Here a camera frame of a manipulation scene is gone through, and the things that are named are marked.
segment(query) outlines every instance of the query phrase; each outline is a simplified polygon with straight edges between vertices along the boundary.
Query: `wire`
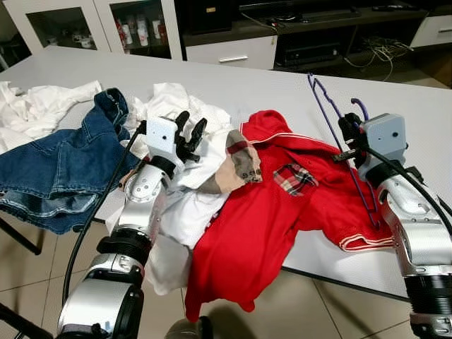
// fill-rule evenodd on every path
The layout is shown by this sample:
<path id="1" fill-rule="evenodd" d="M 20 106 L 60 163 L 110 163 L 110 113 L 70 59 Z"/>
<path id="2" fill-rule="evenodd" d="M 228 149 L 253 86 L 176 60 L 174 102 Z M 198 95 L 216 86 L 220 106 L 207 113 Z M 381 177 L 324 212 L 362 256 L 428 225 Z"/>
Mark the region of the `wire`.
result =
<path id="1" fill-rule="evenodd" d="M 374 54 L 367 64 L 356 65 L 352 63 L 347 57 L 344 57 L 344 60 L 349 65 L 358 69 L 363 69 L 370 66 L 374 62 L 375 57 L 379 58 L 379 60 L 382 62 L 388 62 L 391 69 L 389 70 L 388 75 L 382 81 L 387 81 L 391 77 L 394 71 L 393 60 L 395 58 L 402 57 L 403 55 L 407 54 L 408 51 L 413 51 L 412 47 L 407 46 L 406 44 L 398 40 L 385 39 L 382 37 L 369 37 L 364 40 L 364 46 Z"/>
<path id="2" fill-rule="evenodd" d="M 245 14 L 243 12 L 240 12 L 240 14 L 242 14 L 245 18 L 253 21 L 254 23 L 257 23 L 259 26 L 271 28 L 272 30 L 275 31 L 276 35 L 279 35 L 278 29 L 276 27 L 273 27 L 273 26 L 270 26 L 270 25 L 266 25 L 265 23 L 262 23 L 261 21 L 256 20 L 255 18 L 252 18 L 251 16 L 248 16 L 247 14 Z"/>
<path id="3" fill-rule="evenodd" d="M 394 70 L 394 64 L 393 61 L 391 59 L 389 59 L 389 64 L 391 65 L 391 70 L 389 71 L 388 75 L 382 80 L 382 81 L 387 81 L 389 79 L 389 77 L 392 75 L 393 70 Z"/>
<path id="4" fill-rule="evenodd" d="M 440 196 L 438 197 L 438 199 L 441 207 L 444 208 L 446 212 L 452 217 L 452 208 L 443 199 L 441 199 Z"/>
<path id="5" fill-rule="evenodd" d="M 372 64 L 372 62 L 374 62 L 375 56 L 376 56 L 376 55 L 375 55 L 375 53 L 374 53 L 374 55 L 372 55 L 372 58 L 370 59 L 370 61 L 369 61 L 367 64 L 365 64 L 365 65 L 356 65 L 356 64 L 352 63 L 352 62 L 350 61 L 350 59 L 348 59 L 346 56 L 344 56 L 344 60 L 345 60 L 349 65 L 351 65 L 351 66 L 353 66 L 353 67 L 356 67 L 357 69 L 363 69 L 363 68 L 365 68 L 365 67 L 370 66 L 370 65 Z"/>
<path id="6" fill-rule="evenodd" d="M 413 179 L 404 169 L 400 169 L 400 167 L 394 165 L 387 157 L 378 153 L 375 150 L 372 150 L 370 147 L 368 147 L 368 146 L 363 147 L 362 150 L 372 154 L 374 157 L 376 157 L 380 161 L 384 162 L 391 169 L 395 170 L 398 174 L 400 174 L 403 178 L 405 178 L 410 184 L 412 184 L 419 191 L 419 193 L 421 193 L 422 196 L 429 202 L 429 204 L 432 205 L 433 209 L 438 213 L 441 220 L 443 220 L 444 225 L 446 226 L 449 234 L 452 234 L 452 225 L 449 222 L 449 219 L 444 214 L 441 207 L 439 207 L 439 205 L 436 203 L 436 201 L 430 196 L 430 194 L 427 193 L 427 191 L 425 191 L 425 189 L 422 187 L 422 185 L 419 182 L 417 182 L 415 179 Z"/>
<path id="7" fill-rule="evenodd" d="M 122 153 L 122 156 L 121 156 L 121 159 L 118 162 L 118 165 L 116 166 L 116 168 L 113 171 L 112 177 L 110 178 L 110 180 L 108 181 L 107 186 L 105 187 L 104 193 L 101 195 L 101 197 L 99 198 L 99 201 L 97 202 L 97 204 L 94 207 L 93 211 L 91 212 L 90 216 L 85 221 L 85 224 L 83 225 L 83 228 L 82 228 L 80 234 L 78 235 L 76 244 L 72 248 L 71 257 L 69 258 L 68 266 L 66 268 L 66 273 L 64 275 L 63 298 L 62 298 L 63 307 L 64 307 L 64 304 L 66 303 L 66 300 L 68 299 L 68 296 L 69 296 L 69 285 L 71 284 L 71 274 L 72 274 L 72 270 L 73 270 L 73 265 L 76 262 L 77 253 L 80 250 L 80 246 L 82 244 L 83 238 L 85 237 L 86 233 L 90 229 L 91 220 L 96 215 L 96 213 L 99 210 L 100 206 L 104 203 L 104 201 L 105 201 L 110 189 L 112 188 L 112 186 L 113 186 L 113 184 L 114 184 L 114 182 L 116 180 L 116 176 L 118 175 L 119 171 L 121 170 L 122 163 L 126 159 L 126 156 L 129 154 L 129 151 L 130 151 L 133 143 L 135 142 L 135 139 L 137 138 L 137 136 L 139 134 L 145 133 L 145 131 L 146 131 L 146 127 L 145 126 L 146 125 L 145 125 L 145 120 L 144 120 L 144 121 L 141 122 L 140 126 L 136 129 L 135 133 L 133 134 L 132 138 L 130 139 L 129 143 L 127 144 L 127 147 L 124 150 L 124 152 Z"/>

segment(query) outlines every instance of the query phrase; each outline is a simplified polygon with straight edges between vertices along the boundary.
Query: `floor tile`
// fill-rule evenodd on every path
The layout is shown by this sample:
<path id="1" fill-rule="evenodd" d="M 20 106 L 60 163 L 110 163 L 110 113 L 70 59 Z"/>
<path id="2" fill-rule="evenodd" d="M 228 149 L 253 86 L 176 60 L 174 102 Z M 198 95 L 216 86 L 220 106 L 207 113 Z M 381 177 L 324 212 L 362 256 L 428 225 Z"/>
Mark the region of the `floor tile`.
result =
<path id="1" fill-rule="evenodd" d="M 343 339 L 359 339 L 406 321 L 407 302 L 315 280 Z"/>
<path id="2" fill-rule="evenodd" d="M 23 318 L 41 326 L 48 280 L 0 292 L 0 302 Z M 0 338 L 13 339 L 17 330 L 0 321 Z"/>
<path id="3" fill-rule="evenodd" d="M 339 339 L 337 330 L 310 278 L 281 271 L 247 313 L 235 303 L 204 304 L 218 339 Z"/>
<path id="4" fill-rule="evenodd" d="M 154 287 L 146 281 L 143 291 L 144 307 L 138 339 L 164 338 L 171 325 L 185 317 L 181 291 L 178 289 L 168 295 L 156 295 Z"/>
<path id="5" fill-rule="evenodd" d="M 400 325 L 394 326 L 380 333 L 366 337 L 366 339 L 419 339 L 413 334 L 410 322 L 406 321 Z"/>
<path id="6" fill-rule="evenodd" d="M 71 276 L 70 291 L 85 276 L 85 271 L 73 273 Z M 45 301 L 44 317 L 42 327 L 52 335 L 57 335 L 59 314 L 61 312 L 61 296 L 63 294 L 64 277 L 51 279 L 49 281 L 49 293 Z"/>
<path id="7" fill-rule="evenodd" d="M 3 212 L 0 218 L 32 243 L 42 244 L 42 253 L 36 256 L 0 230 L 0 291 L 49 279 L 57 236 Z"/>
<path id="8" fill-rule="evenodd" d="M 86 270 L 93 258 L 97 255 L 96 247 L 99 241 L 108 235 L 107 228 L 100 222 L 93 222 L 88 233 L 83 240 L 78 252 L 73 272 Z M 78 233 L 68 232 L 58 236 L 56 241 L 55 259 L 52 266 L 51 278 L 58 278 L 64 275 L 71 256 L 73 245 L 76 243 Z"/>
<path id="9" fill-rule="evenodd" d="M 85 272 L 74 273 L 71 286 L 74 286 Z M 47 296 L 43 328 L 56 335 L 59 314 L 61 312 L 61 293 L 64 278 L 51 279 Z M 157 296 L 149 282 L 143 283 L 145 303 L 141 315 L 141 326 L 138 339 L 163 338 L 171 325 L 184 318 L 182 311 L 182 299 L 180 290 L 175 290 L 169 295 Z"/>

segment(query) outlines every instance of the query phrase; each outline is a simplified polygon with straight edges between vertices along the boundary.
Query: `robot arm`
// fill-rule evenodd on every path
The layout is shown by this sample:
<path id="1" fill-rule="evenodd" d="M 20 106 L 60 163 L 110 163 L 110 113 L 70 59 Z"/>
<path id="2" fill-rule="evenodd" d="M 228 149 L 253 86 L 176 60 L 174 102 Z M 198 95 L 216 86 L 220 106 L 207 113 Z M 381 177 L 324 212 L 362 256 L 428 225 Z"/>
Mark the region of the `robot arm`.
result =
<path id="1" fill-rule="evenodd" d="M 180 136 L 189 118 L 182 112 L 175 121 L 152 118 L 146 125 L 150 162 L 142 162 L 126 183 L 126 203 L 109 237 L 97 245 L 100 252 L 82 282 L 67 299 L 58 323 L 58 339 L 138 336 L 144 265 L 155 243 L 165 190 L 187 160 L 197 161 L 196 147 L 207 121 L 202 119 L 186 142 Z"/>
<path id="2" fill-rule="evenodd" d="M 451 226 L 436 194 L 420 186 L 420 174 L 402 167 L 407 148 L 403 118 L 383 114 L 361 122 L 350 113 L 339 125 L 351 150 L 336 160 L 354 158 L 360 179 L 376 189 L 412 304 L 414 334 L 452 338 Z"/>

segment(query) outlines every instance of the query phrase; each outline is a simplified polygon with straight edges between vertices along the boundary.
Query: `plaid pocket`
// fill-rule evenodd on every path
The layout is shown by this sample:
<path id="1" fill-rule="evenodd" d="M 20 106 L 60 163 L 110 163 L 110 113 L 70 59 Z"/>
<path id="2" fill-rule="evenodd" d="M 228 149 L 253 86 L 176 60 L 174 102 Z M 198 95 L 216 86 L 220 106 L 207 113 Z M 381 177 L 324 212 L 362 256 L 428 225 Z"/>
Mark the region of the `plaid pocket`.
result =
<path id="1" fill-rule="evenodd" d="M 319 185 L 316 178 L 297 163 L 284 165 L 274 171 L 273 179 L 291 196 L 303 196 L 307 189 Z"/>

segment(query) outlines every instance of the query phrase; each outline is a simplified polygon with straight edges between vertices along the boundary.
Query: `denim jacket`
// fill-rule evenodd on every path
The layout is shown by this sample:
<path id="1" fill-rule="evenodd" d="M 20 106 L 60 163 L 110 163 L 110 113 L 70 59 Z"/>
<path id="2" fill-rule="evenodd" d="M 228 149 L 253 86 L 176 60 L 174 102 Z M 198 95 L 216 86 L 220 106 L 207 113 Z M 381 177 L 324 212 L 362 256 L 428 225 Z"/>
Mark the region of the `denim jacket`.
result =
<path id="1" fill-rule="evenodd" d="M 116 88 L 97 94 L 77 130 L 60 130 L 0 155 L 0 209 L 57 234 L 81 226 L 105 190 L 129 138 Z M 138 163 L 126 157 L 113 187 Z"/>

